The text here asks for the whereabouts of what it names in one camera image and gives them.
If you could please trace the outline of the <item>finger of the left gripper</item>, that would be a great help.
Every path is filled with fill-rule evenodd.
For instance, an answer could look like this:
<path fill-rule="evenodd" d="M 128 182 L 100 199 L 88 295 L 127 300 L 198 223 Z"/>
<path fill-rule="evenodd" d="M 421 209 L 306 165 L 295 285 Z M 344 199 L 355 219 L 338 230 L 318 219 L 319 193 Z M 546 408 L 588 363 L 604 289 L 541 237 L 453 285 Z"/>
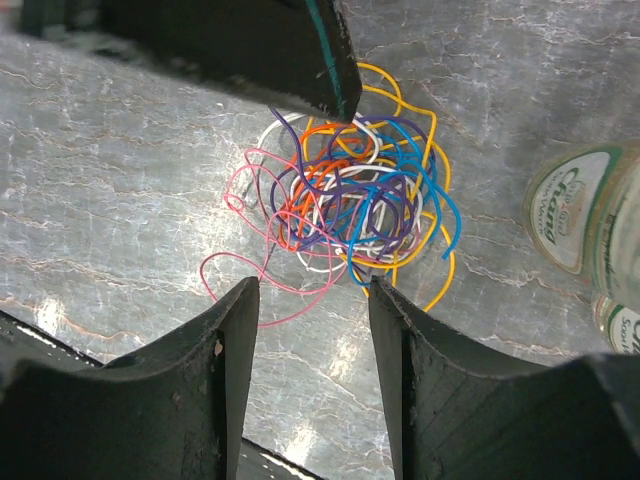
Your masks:
<path fill-rule="evenodd" d="M 339 1 L 4 1 L 1 28 L 333 121 L 362 94 Z"/>

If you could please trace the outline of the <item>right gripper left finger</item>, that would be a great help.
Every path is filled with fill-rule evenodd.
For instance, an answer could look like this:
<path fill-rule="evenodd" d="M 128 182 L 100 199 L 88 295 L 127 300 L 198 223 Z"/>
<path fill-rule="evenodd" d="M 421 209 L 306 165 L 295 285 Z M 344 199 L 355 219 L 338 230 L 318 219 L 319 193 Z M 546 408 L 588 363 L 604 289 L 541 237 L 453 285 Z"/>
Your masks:
<path fill-rule="evenodd" d="M 107 364 L 1 317 L 5 479 L 233 479 L 260 292 L 215 305 Z"/>

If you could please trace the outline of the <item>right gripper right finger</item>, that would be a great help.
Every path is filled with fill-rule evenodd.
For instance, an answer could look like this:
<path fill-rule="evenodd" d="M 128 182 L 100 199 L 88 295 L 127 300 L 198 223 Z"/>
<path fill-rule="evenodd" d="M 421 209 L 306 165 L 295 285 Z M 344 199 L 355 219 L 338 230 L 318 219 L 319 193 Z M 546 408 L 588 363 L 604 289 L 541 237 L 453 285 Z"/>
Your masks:
<path fill-rule="evenodd" d="M 547 367 L 431 317 L 382 278 L 369 289 L 398 479 L 635 479 L 639 360 Z"/>

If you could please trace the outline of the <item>right glass water bottle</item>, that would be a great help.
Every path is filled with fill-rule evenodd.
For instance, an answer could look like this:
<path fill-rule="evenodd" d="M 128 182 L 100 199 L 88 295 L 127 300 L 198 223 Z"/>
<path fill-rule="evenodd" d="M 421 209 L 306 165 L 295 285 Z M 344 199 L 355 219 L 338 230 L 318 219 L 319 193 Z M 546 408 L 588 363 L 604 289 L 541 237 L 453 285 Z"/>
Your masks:
<path fill-rule="evenodd" d="M 639 314 L 594 292 L 591 299 L 594 323 L 616 353 L 637 355 Z"/>

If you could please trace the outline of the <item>glass water bottle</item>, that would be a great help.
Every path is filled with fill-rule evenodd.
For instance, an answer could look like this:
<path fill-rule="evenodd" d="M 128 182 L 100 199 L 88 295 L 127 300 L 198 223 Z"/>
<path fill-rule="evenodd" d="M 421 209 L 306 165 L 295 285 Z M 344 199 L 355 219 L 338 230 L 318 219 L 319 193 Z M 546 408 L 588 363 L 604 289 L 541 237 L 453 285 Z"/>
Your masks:
<path fill-rule="evenodd" d="M 639 314 L 594 292 L 591 299 L 594 323 L 616 353 L 637 355 Z"/>
<path fill-rule="evenodd" d="M 606 143 L 546 165 L 524 199 L 536 248 L 595 290 L 639 310 L 639 141 Z"/>

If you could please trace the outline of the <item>left glass water bottle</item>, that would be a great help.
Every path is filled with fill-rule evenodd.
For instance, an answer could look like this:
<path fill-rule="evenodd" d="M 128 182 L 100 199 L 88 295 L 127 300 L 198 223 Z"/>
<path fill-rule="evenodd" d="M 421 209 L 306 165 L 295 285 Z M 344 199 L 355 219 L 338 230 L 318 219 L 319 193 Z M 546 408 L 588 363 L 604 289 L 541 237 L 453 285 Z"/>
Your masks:
<path fill-rule="evenodd" d="M 606 143 L 546 165 L 524 199 L 536 248 L 595 290 L 639 310 L 639 141 Z"/>

